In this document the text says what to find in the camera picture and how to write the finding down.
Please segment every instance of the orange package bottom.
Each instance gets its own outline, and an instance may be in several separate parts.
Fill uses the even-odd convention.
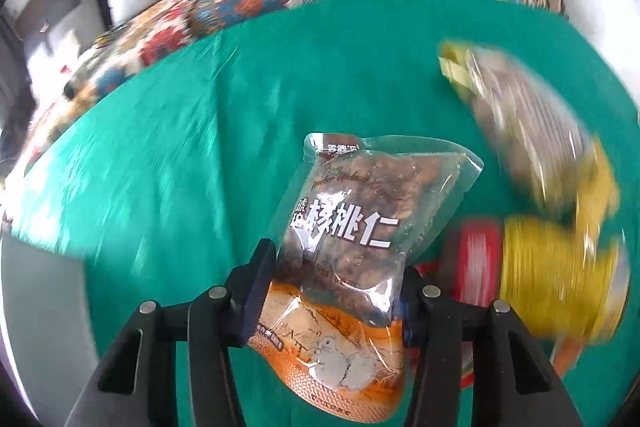
[[[388,419],[404,390],[402,322],[364,325],[272,282],[249,345],[300,398],[361,423]]]

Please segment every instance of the green table surface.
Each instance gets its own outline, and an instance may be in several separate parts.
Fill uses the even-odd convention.
[[[586,427],[604,427],[640,366],[640,128],[625,89],[559,16],[494,0],[331,0],[269,14],[167,57],[92,108],[26,178],[17,235],[84,259],[100,352],[139,302],[194,298],[251,256],[307,133],[453,140],[484,161],[456,218],[533,212],[441,76],[443,39],[494,44],[546,78],[602,138],[622,192],[603,240],[625,233],[632,290],[608,344],[565,384]],[[178,357],[181,425],[190,423]],[[297,398],[251,349],[232,363],[247,425],[350,422]],[[403,406],[388,425],[401,425]],[[472,390],[462,396],[468,425]]]

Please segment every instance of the cartoon animal drawing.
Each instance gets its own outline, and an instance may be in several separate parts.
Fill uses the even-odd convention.
[[[338,348],[335,337],[323,337],[314,350],[318,381],[330,389],[346,387],[350,391],[364,389],[375,377],[376,362],[365,353],[346,356]]]

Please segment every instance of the metal screw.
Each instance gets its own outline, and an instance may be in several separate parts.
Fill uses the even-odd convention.
[[[430,299],[435,299],[440,297],[440,288],[434,286],[433,284],[428,284],[427,286],[422,287],[422,295],[428,297]]]
[[[212,299],[222,299],[226,296],[226,288],[224,286],[213,286],[209,290],[209,297]]]
[[[156,309],[156,303],[153,301],[144,301],[142,304],[140,304],[140,308],[138,308],[140,310],[140,313],[143,314],[149,314],[152,311],[155,311]]]
[[[494,310],[496,310],[498,313],[508,313],[509,311],[511,311],[511,306],[509,306],[509,303],[507,301],[501,301],[500,299],[498,299],[494,302]]]

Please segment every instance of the plastic packaging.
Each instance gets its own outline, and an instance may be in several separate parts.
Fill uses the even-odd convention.
[[[500,50],[446,43],[442,73],[473,110],[513,180],[552,217],[576,208],[575,233],[594,255],[600,225],[618,207],[607,155],[565,101]]]
[[[456,300],[488,306],[507,301],[529,331],[563,346],[608,341],[622,320],[630,267],[613,242],[594,263],[583,263],[570,232],[536,217],[465,221],[447,233],[438,284]],[[574,357],[579,349],[573,349]],[[465,373],[472,349],[463,349]],[[560,371],[570,362],[562,360]]]
[[[354,421],[392,414],[404,387],[396,302],[405,263],[481,169],[473,153],[443,140],[306,137],[305,167],[281,204],[289,217],[276,275],[250,340],[296,394]]]

